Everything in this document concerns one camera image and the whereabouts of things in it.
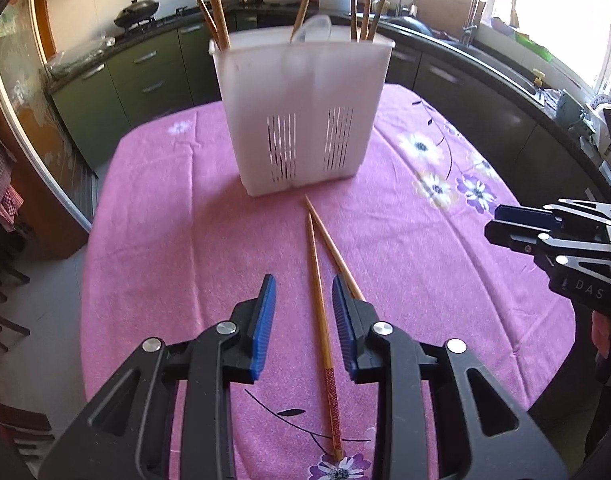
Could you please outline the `person's right hand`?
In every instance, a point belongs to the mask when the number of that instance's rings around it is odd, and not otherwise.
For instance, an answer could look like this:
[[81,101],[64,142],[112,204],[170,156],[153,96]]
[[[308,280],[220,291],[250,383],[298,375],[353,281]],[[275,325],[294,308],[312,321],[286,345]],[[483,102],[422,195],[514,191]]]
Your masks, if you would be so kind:
[[599,355],[607,359],[610,350],[611,338],[611,319],[607,316],[594,311],[592,313],[592,331],[591,338],[593,345],[597,349]]

